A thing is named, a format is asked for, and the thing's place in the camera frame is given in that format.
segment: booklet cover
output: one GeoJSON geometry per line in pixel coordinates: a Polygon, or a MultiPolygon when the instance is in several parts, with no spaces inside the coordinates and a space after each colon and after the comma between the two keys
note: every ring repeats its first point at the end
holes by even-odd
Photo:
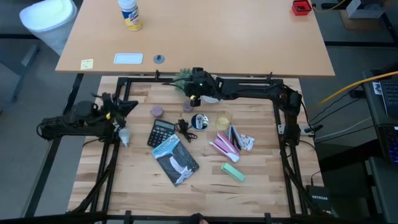
{"type": "Polygon", "coordinates": [[[175,187],[199,169],[198,163],[175,134],[152,150],[152,155],[175,187]]]}

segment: sticky note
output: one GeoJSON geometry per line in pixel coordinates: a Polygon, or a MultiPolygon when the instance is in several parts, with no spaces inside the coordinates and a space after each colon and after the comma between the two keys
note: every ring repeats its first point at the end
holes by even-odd
{"type": "Polygon", "coordinates": [[[80,70],[92,69],[94,64],[94,59],[82,60],[80,64],[80,70]]]}

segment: purple bottle cap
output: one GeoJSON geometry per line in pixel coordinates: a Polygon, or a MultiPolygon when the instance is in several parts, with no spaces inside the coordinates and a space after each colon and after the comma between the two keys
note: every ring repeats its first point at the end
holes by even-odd
{"type": "Polygon", "coordinates": [[[152,113],[155,118],[161,118],[163,117],[163,108],[161,106],[154,106],[150,113],[152,113]]]}
{"type": "Polygon", "coordinates": [[[190,101],[186,101],[183,105],[182,108],[184,109],[185,112],[189,113],[193,111],[193,107],[190,104],[190,101]]]}

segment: glass cup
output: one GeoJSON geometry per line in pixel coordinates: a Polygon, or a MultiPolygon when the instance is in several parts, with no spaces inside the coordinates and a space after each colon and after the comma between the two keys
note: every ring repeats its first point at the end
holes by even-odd
{"type": "Polygon", "coordinates": [[[217,113],[216,128],[220,131],[225,131],[229,128],[232,122],[232,113],[229,110],[220,110],[217,113]]]}

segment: green eraser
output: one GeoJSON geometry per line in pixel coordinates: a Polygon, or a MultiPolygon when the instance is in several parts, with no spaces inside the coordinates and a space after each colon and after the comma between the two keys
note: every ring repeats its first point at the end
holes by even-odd
{"type": "Polygon", "coordinates": [[[233,166],[229,165],[228,163],[224,163],[221,166],[221,169],[225,171],[227,174],[229,174],[231,177],[235,178],[236,180],[243,182],[244,181],[244,175],[239,172],[237,169],[235,169],[233,166]]]}

